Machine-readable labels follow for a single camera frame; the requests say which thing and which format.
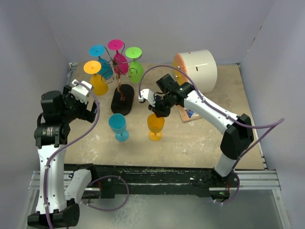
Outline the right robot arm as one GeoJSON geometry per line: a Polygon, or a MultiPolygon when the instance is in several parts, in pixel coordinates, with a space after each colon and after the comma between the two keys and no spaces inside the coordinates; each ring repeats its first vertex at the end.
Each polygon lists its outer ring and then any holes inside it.
{"type": "Polygon", "coordinates": [[[251,118],[246,115],[237,115],[218,106],[188,82],[179,85],[167,74],[156,84],[162,91],[160,96],[150,89],[143,89],[139,100],[147,100],[149,109],[157,117],[168,117],[171,108],[179,105],[191,110],[211,123],[222,135],[220,144],[221,156],[214,167],[212,182],[222,187],[229,181],[229,174],[234,168],[237,159],[254,140],[252,129],[245,127],[251,125],[251,118]]]}

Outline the metal wine glass rack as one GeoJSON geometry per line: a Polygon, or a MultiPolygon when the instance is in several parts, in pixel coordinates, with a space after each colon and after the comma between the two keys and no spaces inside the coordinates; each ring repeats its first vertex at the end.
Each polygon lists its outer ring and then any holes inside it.
{"type": "MultiPolygon", "coordinates": [[[[112,67],[112,70],[114,71],[114,67],[112,65],[113,58],[111,57],[110,60],[108,61],[110,66],[112,67]]],[[[130,62],[132,59],[126,57],[128,65],[130,65],[130,62]]],[[[127,83],[121,83],[122,77],[127,77],[130,80],[130,77],[128,75],[128,72],[126,74],[116,74],[115,73],[115,78],[117,80],[117,86],[116,89],[114,89],[114,94],[111,102],[111,111],[116,114],[122,114],[122,115],[127,115],[131,109],[132,109],[132,104],[133,104],[133,99],[134,99],[134,88],[127,83]]]]}

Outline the green plastic wine glass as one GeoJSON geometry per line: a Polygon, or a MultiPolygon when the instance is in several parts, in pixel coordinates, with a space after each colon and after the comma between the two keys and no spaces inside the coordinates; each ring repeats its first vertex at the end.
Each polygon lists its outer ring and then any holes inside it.
{"type": "Polygon", "coordinates": [[[126,57],[132,59],[128,69],[130,81],[139,83],[144,73],[142,64],[138,61],[142,56],[142,50],[139,47],[130,47],[125,51],[126,57]]]}

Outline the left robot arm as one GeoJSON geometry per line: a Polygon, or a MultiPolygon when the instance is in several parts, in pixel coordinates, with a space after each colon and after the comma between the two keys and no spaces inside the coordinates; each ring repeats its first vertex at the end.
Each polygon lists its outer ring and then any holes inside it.
{"type": "Polygon", "coordinates": [[[86,187],[98,182],[93,164],[77,167],[68,186],[64,186],[64,160],[69,146],[81,140],[97,125],[100,106],[94,100],[87,109],[93,86],[84,81],[66,85],[62,92],[49,91],[41,96],[42,113],[34,132],[40,160],[39,199],[34,213],[28,216],[28,226],[36,229],[75,227],[79,222],[80,203],[86,187]],[[68,141],[70,123],[76,119],[92,123],[83,135],[68,141]]]}

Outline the orange wine glass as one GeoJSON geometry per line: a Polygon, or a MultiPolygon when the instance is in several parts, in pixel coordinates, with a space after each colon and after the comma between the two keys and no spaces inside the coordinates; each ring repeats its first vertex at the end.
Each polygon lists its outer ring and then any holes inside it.
{"type": "Polygon", "coordinates": [[[147,118],[147,126],[149,128],[148,137],[152,141],[160,141],[163,134],[162,130],[164,127],[165,118],[157,117],[156,114],[151,114],[147,118]]]}
{"type": "Polygon", "coordinates": [[[97,96],[105,95],[108,92],[108,85],[103,82],[102,76],[98,74],[101,69],[101,63],[95,60],[86,62],[83,67],[84,72],[91,75],[90,84],[97,96]]]}

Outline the pink plastic wine glass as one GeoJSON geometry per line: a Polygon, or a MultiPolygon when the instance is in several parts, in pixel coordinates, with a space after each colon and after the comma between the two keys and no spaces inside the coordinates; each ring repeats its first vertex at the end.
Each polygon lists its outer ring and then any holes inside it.
{"type": "Polygon", "coordinates": [[[126,74],[128,72],[129,65],[126,57],[123,55],[125,44],[122,40],[113,39],[108,43],[110,50],[116,51],[114,55],[112,65],[116,74],[126,74]]]}

